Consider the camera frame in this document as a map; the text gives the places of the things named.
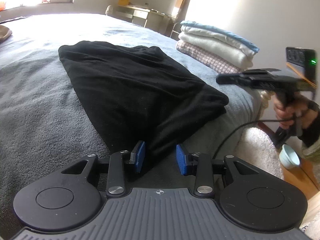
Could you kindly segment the person right hand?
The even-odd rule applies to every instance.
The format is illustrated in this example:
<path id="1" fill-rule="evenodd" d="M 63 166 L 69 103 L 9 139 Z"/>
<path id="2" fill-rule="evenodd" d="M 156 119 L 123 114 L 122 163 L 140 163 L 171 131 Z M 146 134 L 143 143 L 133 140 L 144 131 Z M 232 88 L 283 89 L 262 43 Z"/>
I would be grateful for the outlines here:
<path id="1" fill-rule="evenodd" d="M 273 105 L 280 127 L 283 129 L 289 129 L 289 127 L 295 123 L 293 116 L 300 115 L 301 127 L 302 129 L 307 129 L 319 115 L 318 110 L 315 111 L 308 108 L 308 103 L 309 99 L 297 94 L 293 104 L 285 107 L 276 95 Z"/>

